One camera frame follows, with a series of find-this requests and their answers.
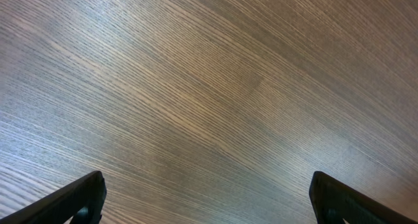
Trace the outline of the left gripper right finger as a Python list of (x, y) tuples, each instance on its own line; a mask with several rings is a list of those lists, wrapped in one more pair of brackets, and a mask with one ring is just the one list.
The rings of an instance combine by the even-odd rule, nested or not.
[(417, 224), (321, 171), (313, 174), (309, 196), (318, 224)]

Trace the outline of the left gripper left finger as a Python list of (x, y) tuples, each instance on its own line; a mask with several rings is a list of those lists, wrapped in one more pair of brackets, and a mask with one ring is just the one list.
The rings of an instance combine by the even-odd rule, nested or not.
[(29, 206), (1, 219), (1, 223), (99, 223), (106, 199), (105, 179), (96, 170)]

